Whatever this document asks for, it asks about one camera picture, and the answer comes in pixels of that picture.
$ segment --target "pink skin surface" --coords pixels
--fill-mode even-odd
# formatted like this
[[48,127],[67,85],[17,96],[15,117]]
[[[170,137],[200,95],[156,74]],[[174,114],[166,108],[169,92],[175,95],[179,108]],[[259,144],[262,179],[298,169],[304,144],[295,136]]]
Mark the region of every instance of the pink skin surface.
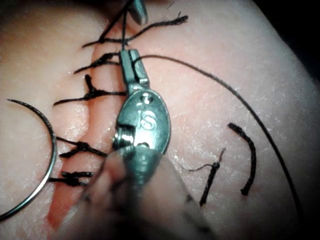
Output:
[[[129,44],[140,55],[181,59],[222,78],[257,112],[277,144],[295,184],[306,222],[319,215],[320,94],[315,81],[250,1],[146,1],[149,22],[188,15],[187,23],[152,29]],[[6,14],[0,26],[0,210],[9,210],[39,183],[48,165],[50,143],[41,121],[28,109],[6,101],[17,99],[43,112],[56,135],[88,142],[110,153],[115,121],[124,97],[103,96],[55,107],[61,99],[87,92],[83,79],[92,76],[97,89],[122,91],[117,66],[78,74],[106,52],[121,49],[95,41],[120,9],[108,3],[98,9],[76,3],[29,3]],[[129,17],[127,35],[141,29]],[[108,35],[121,36],[121,22]],[[216,82],[184,66],[145,59],[151,88],[164,98],[172,136],[166,156],[188,190],[199,200],[209,169],[187,172],[218,160],[221,167],[202,207],[221,239],[276,239],[294,233],[299,221],[280,163],[247,109]],[[257,169],[248,196],[240,189],[250,172],[248,144],[226,126],[241,126],[255,143]],[[73,146],[59,142],[58,153]],[[96,172],[102,158],[78,153],[57,159],[61,171]],[[49,183],[27,208],[0,223],[0,239],[44,239],[54,232],[83,188]]]

